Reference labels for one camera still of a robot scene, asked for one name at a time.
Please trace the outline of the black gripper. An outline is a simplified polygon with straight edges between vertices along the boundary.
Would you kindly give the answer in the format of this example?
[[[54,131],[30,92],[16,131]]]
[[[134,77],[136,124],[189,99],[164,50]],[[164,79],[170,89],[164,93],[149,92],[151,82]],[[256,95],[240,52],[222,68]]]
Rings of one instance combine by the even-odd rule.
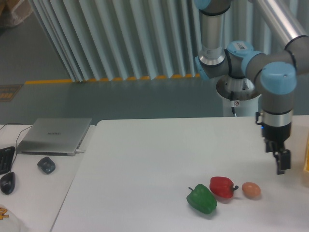
[[[291,152],[285,149],[284,142],[290,137],[291,125],[273,127],[262,123],[262,137],[265,139],[266,152],[271,152],[277,165],[277,175],[291,169]]]

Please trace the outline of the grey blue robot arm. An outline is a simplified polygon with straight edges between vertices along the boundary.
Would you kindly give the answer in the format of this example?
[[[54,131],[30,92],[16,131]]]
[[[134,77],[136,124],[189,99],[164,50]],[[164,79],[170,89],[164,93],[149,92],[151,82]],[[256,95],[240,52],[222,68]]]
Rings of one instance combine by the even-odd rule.
[[[284,50],[267,55],[243,41],[223,47],[225,13],[229,0],[197,0],[202,48],[195,58],[203,79],[221,76],[226,85],[217,92],[231,103],[261,95],[261,111],[255,122],[261,126],[266,152],[273,154],[277,174],[291,167],[291,152],[284,143],[291,133],[296,77],[309,72],[309,37],[280,0],[255,0],[254,7]]]

